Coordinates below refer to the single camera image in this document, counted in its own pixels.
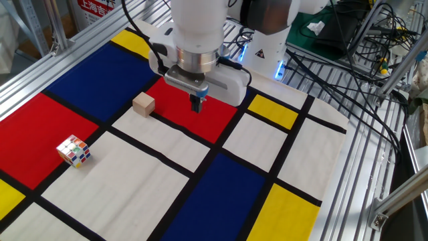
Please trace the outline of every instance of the rubik's cube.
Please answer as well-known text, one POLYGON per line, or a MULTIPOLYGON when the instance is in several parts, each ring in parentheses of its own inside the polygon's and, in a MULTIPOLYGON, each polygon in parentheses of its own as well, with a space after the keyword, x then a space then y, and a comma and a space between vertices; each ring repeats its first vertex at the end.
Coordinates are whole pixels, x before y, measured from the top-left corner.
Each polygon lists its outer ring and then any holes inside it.
POLYGON ((56 149, 62 159, 75 168, 78 168, 91 155, 87 144, 73 135, 56 149))

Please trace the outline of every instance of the mondrian-pattern mat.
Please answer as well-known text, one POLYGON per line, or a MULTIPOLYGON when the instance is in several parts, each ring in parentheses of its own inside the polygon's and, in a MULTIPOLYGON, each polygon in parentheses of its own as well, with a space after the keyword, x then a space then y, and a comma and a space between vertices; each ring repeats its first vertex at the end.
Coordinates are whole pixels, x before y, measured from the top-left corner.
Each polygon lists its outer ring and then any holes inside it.
POLYGON ((348 120, 257 74, 195 114, 147 51, 125 29, 0 122, 0 240, 307 240, 348 120), (70 135, 79 169, 56 152, 70 135))

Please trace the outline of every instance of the silver metal bar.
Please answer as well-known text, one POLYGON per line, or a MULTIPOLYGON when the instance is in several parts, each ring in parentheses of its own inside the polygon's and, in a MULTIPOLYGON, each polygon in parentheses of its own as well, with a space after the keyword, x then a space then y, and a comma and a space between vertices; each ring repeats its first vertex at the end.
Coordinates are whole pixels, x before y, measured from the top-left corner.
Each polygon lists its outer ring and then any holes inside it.
POLYGON ((47 42, 43 34, 39 19, 35 14, 33 3, 31 2, 31 0, 19 0, 19 3, 21 4, 25 18, 27 19, 28 26, 31 29, 31 32, 34 34, 35 47, 37 48, 37 50, 39 50, 39 53, 43 57, 49 53, 49 47, 47 46, 47 42))
POLYGON ((22 21, 22 19, 19 17, 18 13, 16 12, 15 8, 13 8, 7 0, 0 0, 0 3, 3 4, 3 6, 6 8, 6 10, 9 12, 9 14, 14 18, 14 20, 18 23, 22 31, 26 34, 26 36, 29 38, 29 40, 34 44, 34 46, 37 46, 37 40, 34 34, 29 30, 29 28, 26 26, 26 24, 22 21))
POLYGON ((406 55, 403 61, 398 65, 397 69, 391 74, 387 82, 378 90, 378 95, 383 98, 388 96, 395 86, 401 81, 401 78, 409 71, 411 66, 415 64, 417 55, 428 48, 428 31, 425 31, 421 38, 416 42, 415 46, 406 55))
POLYGON ((380 0, 380 1, 376 1, 376 3, 374 3, 372 10, 370 11, 368 16, 366 17, 366 20, 362 24, 360 30, 358 31, 358 33, 356 34, 356 36, 354 37, 354 39, 352 40, 352 42, 349 45, 351 47, 349 49, 350 56, 353 56, 355 54, 356 49, 360 46, 362 40, 367 35, 367 32, 370 30, 370 26, 375 22, 377 16, 379 16, 379 13, 382 10, 382 7, 379 7, 379 5, 381 3, 386 2, 386 1, 387 0, 380 0))
POLYGON ((374 203, 372 228, 380 230, 385 218, 419 197, 426 189, 428 189, 428 165, 414 174, 384 200, 374 203))
MULTIPOLYGON (((409 153, 410 153, 410 160, 411 160, 412 165, 413 165, 413 171, 415 171, 415 173, 417 173, 419 170, 421 170, 421 166, 418 164, 418 160, 417 160, 416 154, 415 154, 415 148, 413 147, 412 140, 411 140, 410 134, 409 134, 409 128, 407 127, 407 124, 404 126, 403 133, 404 133, 404 137, 406 140, 407 148, 408 148, 409 153)), ((428 218, 428 209, 427 209, 427 207, 428 207, 428 195, 426 192, 424 192, 424 193, 422 193, 421 197, 422 197, 422 202, 423 202, 423 205, 425 208, 425 215, 428 218)))
POLYGON ((51 52, 53 56, 56 56, 60 51, 68 49, 69 43, 64 32, 64 27, 62 26, 61 15, 58 11, 56 0, 43 0, 43 2, 45 3, 47 16, 52 26, 53 45, 51 52))

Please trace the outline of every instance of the red sign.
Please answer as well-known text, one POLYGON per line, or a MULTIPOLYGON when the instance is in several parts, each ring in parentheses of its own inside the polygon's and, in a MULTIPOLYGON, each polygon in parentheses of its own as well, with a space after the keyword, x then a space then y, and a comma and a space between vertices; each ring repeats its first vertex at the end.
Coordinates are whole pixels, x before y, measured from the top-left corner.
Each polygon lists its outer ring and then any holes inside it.
POLYGON ((78 5, 88 13, 102 17, 113 10, 113 7, 100 3, 97 0, 78 0, 78 5))

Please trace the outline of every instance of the warning label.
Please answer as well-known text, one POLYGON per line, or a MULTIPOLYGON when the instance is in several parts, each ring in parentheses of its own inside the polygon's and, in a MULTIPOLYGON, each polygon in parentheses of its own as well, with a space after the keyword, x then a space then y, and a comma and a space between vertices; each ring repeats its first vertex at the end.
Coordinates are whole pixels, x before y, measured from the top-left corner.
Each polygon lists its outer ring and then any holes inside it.
POLYGON ((255 54, 261 58, 265 58, 265 54, 263 54, 263 50, 260 50, 259 52, 255 53, 255 54))

